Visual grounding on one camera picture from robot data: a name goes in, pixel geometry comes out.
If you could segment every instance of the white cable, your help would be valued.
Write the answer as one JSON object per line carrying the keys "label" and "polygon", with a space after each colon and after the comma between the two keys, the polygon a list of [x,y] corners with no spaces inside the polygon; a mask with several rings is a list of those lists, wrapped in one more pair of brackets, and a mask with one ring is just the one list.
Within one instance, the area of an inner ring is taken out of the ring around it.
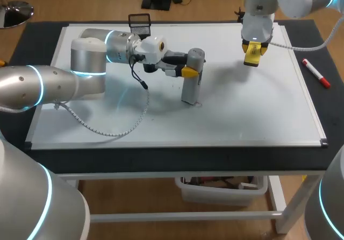
{"label": "white cable", "polygon": [[146,106],[142,112],[142,114],[140,115],[139,119],[135,122],[135,124],[127,131],[125,132],[121,132],[121,133],[106,133],[106,132],[101,132],[101,131],[98,131],[94,128],[92,128],[91,126],[89,126],[86,122],[84,122],[80,117],[78,117],[78,115],[70,108],[68,107],[66,104],[64,103],[57,103],[56,105],[59,105],[63,108],[65,108],[71,115],[73,115],[73,117],[79,122],[81,123],[82,126],[84,126],[85,128],[89,129],[90,131],[96,133],[96,134],[99,134],[99,135],[103,135],[103,136],[108,136],[108,137],[121,137],[121,136],[125,136],[127,134],[129,134],[130,132],[132,132],[133,130],[136,129],[137,126],[139,126],[139,124],[142,122],[147,110],[148,110],[148,107],[149,107],[149,91],[146,90],[147,92],[147,102],[146,102]]}
{"label": "white cable", "polygon": [[7,108],[7,107],[0,107],[0,111],[2,112],[10,112],[12,114],[18,114],[20,112],[25,112],[28,111],[30,108],[22,108],[22,109],[12,109],[12,108]]}
{"label": "white cable", "polygon": [[302,47],[293,47],[293,46],[287,46],[287,45],[281,45],[281,44],[277,44],[277,43],[273,43],[270,42],[271,45],[274,46],[278,46],[278,47],[282,47],[282,48],[286,48],[286,49],[290,49],[290,50],[294,50],[294,51],[301,51],[301,52],[311,52],[311,51],[316,51],[319,49],[324,48],[325,46],[328,45],[328,43],[332,40],[334,34],[337,32],[340,24],[344,21],[344,16],[342,16],[336,23],[336,25],[334,26],[331,34],[329,35],[329,37],[326,39],[326,41],[322,44],[319,45],[317,47],[310,47],[310,48],[302,48]]}

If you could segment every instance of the red marker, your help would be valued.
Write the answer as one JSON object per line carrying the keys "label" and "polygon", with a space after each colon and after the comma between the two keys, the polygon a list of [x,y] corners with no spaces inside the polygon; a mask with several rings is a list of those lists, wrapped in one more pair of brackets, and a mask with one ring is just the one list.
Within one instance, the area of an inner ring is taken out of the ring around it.
{"label": "red marker", "polygon": [[317,71],[317,69],[315,69],[313,65],[311,65],[307,59],[303,59],[302,63],[314,74],[315,77],[318,78],[325,88],[330,88],[331,84]]}

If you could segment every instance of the wooden floor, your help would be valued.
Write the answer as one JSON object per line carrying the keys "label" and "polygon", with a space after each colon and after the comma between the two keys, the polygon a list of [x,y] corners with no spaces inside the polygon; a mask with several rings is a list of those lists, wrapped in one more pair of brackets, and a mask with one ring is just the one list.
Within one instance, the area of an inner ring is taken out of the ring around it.
{"label": "wooden floor", "polygon": [[[149,12],[152,20],[233,20],[234,10],[243,8],[243,0],[192,0],[188,6],[172,5],[170,11],[141,10],[141,0],[22,0],[30,2],[35,13],[32,22],[60,20],[127,20],[128,14]],[[323,38],[327,38],[340,17],[326,9],[310,15]],[[276,19],[286,17],[278,11]],[[8,61],[24,29],[24,25],[0,30],[0,59]],[[344,27],[341,27],[328,49],[344,77],[342,49]],[[301,183],[300,176],[281,177],[287,201]],[[172,179],[106,180],[82,182],[80,190],[87,199],[91,213],[141,213],[171,211],[220,211],[229,207],[185,203]],[[248,210],[267,210],[265,197],[257,199]],[[270,221],[229,222],[149,222],[92,224],[89,240],[110,239],[280,239]],[[304,239],[302,219],[285,237],[288,240]]]}

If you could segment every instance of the black table surface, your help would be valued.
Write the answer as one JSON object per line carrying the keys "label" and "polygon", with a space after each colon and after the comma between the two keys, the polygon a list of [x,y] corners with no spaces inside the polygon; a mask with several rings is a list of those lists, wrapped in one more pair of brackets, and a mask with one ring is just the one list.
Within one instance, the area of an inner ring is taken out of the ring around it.
{"label": "black table surface", "polygon": [[[50,65],[61,29],[70,23],[76,22],[28,23],[10,65]],[[283,20],[278,23],[285,26],[293,46],[313,47],[323,43],[312,20]],[[323,171],[344,144],[344,101],[341,97],[344,96],[344,86],[326,48],[316,52],[295,52],[295,55],[299,63],[303,58],[307,58],[332,85],[330,89],[325,89],[308,69],[301,68],[324,128],[328,147],[31,150],[31,143],[25,142],[25,139],[34,108],[21,114],[0,112],[0,130],[11,144],[54,173]]]}

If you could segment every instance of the coiled cable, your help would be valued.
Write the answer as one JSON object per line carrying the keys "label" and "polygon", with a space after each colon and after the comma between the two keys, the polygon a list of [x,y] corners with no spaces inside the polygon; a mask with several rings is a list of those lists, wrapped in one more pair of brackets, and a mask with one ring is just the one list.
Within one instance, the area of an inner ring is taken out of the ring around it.
{"label": "coiled cable", "polygon": [[282,47],[282,48],[286,48],[286,49],[290,49],[290,50],[294,50],[294,51],[300,51],[300,52],[312,52],[312,51],[317,51],[320,50],[324,47],[326,47],[328,45],[328,43],[332,40],[333,36],[335,35],[335,33],[337,32],[340,24],[344,21],[344,16],[342,16],[336,23],[336,25],[334,26],[331,34],[329,34],[328,38],[325,40],[325,42],[323,42],[323,44],[317,46],[317,47],[310,47],[310,48],[302,48],[302,47],[293,47],[293,46],[287,46],[287,45],[281,45],[278,43],[274,43],[274,42],[270,42],[271,45],[274,46],[278,46],[278,47]]}

